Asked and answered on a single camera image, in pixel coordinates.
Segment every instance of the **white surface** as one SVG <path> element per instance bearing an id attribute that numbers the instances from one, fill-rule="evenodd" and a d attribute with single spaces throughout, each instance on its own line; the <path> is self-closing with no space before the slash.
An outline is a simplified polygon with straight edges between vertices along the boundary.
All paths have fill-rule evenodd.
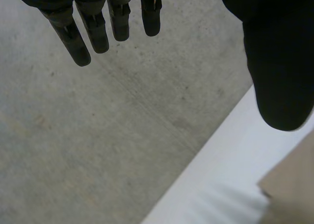
<path id="1" fill-rule="evenodd" d="M 269 127 L 246 93 L 142 224 L 249 224 L 267 205 L 257 182 L 314 127 Z"/>

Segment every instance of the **gray concrete surface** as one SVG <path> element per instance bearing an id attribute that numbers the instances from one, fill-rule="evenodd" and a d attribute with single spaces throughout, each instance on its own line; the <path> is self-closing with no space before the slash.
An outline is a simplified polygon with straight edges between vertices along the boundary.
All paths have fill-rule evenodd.
<path id="1" fill-rule="evenodd" d="M 138 224 L 251 85 L 221 0 L 163 0 L 146 37 L 78 67 L 49 22 L 0 0 L 0 224 Z"/>

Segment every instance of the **gloved hand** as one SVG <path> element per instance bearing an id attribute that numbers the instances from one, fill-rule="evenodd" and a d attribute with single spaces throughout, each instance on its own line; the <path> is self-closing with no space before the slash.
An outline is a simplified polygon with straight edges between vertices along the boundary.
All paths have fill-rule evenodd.
<path id="1" fill-rule="evenodd" d="M 314 0 L 223 0 L 243 21 L 244 46 L 263 119 L 295 130 L 314 105 Z"/>
<path id="2" fill-rule="evenodd" d="M 23 0 L 27 5 L 38 8 L 50 21 L 64 46 L 79 66 L 91 61 L 87 47 L 72 17 L 73 1 L 83 20 L 88 37 L 96 53 L 109 49 L 102 8 L 106 0 Z M 130 0 L 107 0 L 114 38 L 117 41 L 129 37 Z M 160 31 L 161 0 L 141 0 L 142 19 L 148 36 Z"/>

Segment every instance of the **black fabric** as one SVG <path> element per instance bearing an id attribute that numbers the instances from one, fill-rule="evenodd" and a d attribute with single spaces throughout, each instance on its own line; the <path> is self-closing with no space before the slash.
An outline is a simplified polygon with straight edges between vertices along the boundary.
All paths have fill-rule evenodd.
<path id="1" fill-rule="evenodd" d="M 314 105 L 314 0 L 223 1 L 244 21 L 248 68 L 263 119 L 279 130 L 299 128 Z"/>

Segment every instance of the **brown cardboard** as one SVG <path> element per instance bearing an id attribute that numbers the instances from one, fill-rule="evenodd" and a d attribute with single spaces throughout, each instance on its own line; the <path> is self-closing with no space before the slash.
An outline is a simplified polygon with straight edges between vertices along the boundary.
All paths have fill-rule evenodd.
<path id="1" fill-rule="evenodd" d="M 314 224 L 314 131 L 259 186 L 271 202 L 261 224 Z"/>

